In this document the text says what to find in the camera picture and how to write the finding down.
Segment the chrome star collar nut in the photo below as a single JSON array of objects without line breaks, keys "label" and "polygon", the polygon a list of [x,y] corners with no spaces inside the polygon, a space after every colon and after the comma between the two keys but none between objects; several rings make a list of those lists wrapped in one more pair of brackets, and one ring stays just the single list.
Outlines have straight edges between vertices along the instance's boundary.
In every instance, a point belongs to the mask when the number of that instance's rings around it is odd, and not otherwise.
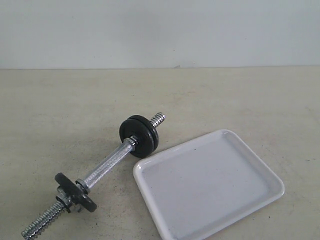
[{"label": "chrome star collar nut", "polygon": [[76,203],[72,196],[66,193],[61,186],[57,187],[56,199],[65,206],[68,213],[80,213],[83,210],[82,206]]}]

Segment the chrome threaded dumbbell bar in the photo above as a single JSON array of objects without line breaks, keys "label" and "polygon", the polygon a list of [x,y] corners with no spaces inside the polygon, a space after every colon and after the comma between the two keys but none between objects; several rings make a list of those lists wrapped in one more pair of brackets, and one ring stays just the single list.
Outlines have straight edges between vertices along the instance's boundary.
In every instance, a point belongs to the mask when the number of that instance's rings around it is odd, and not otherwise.
[{"label": "chrome threaded dumbbell bar", "polygon": [[[158,112],[148,120],[151,120],[157,130],[157,127],[162,124],[165,119],[166,115],[162,112]],[[121,144],[88,173],[85,178],[79,178],[73,183],[81,190],[87,190],[87,196],[89,197],[92,188],[109,173],[113,167],[121,162],[127,155],[131,154],[133,150],[134,142],[132,140],[128,138],[124,141],[121,140]],[[64,212],[67,212],[66,207],[56,199],[56,202],[52,206],[40,214],[21,232],[22,237],[25,240],[36,239]]]}]

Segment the black weight plate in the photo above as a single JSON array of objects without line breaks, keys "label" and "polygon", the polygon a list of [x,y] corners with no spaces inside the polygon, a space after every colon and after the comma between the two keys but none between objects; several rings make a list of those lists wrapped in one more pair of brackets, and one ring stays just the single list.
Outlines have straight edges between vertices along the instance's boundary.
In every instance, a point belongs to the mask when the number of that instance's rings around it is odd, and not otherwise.
[{"label": "black weight plate", "polygon": [[151,120],[148,120],[141,115],[132,115],[128,120],[133,121],[135,124],[139,123],[143,127],[138,127],[138,133],[134,132],[134,136],[138,137],[142,142],[138,142],[138,150],[134,151],[134,156],[145,158],[154,152],[159,145],[159,135],[156,126],[153,125]]},{"label": "black weight plate", "polygon": [[122,122],[122,124],[119,127],[119,136],[121,141],[123,142],[125,139],[129,139],[133,141],[133,148],[134,150],[131,152],[131,154],[134,156],[134,151],[139,149],[138,142],[140,142],[141,145],[141,140],[137,137],[134,136],[134,133],[138,133],[138,127],[143,127],[139,123],[134,123],[134,121],[128,120],[128,118]]}]

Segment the white rectangular tray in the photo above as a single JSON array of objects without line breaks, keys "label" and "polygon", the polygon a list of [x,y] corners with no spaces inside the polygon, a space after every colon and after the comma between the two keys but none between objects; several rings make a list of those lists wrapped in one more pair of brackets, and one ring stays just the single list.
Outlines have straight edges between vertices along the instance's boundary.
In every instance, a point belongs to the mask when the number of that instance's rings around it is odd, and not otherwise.
[{"label": "white rectangular tray", "polygon": [[133,177],[163,240],[203,240],[281,198],[283,181],[233,131],[142,159]]}]

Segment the black weight plate far end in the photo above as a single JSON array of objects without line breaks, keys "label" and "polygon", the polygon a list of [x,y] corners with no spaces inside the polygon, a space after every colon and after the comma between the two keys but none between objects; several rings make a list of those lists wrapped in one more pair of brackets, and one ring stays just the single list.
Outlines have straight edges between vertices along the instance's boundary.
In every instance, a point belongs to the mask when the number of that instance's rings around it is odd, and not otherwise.
[{"label": "black weight plate far end", "polygon": [[97,209],[97,204],[88,197],[87,190],[81,190],[76,184],[74,184],[68,177],[62,172],[57,173],[54,177],[55,181],[59,184],[61,189],[67,197],[71,198],[73,204],[80,204],[89,212],[94,212]]}]

